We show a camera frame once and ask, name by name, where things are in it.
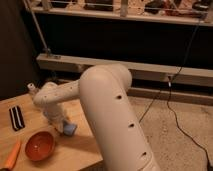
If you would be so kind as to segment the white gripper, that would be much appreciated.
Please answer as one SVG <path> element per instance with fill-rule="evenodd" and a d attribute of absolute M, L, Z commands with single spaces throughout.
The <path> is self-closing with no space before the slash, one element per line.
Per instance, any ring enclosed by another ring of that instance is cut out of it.
<path fill-rule="evenodd" d="M 66 113 L 61 104 L 48 105 L 43 109 L 43 114 L 61 134 L 64 133 L 64 122 L 66 121 Z"/>

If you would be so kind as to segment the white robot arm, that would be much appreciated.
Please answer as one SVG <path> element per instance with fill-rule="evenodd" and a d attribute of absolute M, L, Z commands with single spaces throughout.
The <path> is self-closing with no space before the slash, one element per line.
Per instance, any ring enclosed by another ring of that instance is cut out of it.
<path fill-rule="evenodd" d="M 132 75 L 121 64 L 96 65 L 70 83 L 45 84 L 34 104 L 56 111 L 78 98 L 109 171 L 161 171 L 127 97 Z"/>

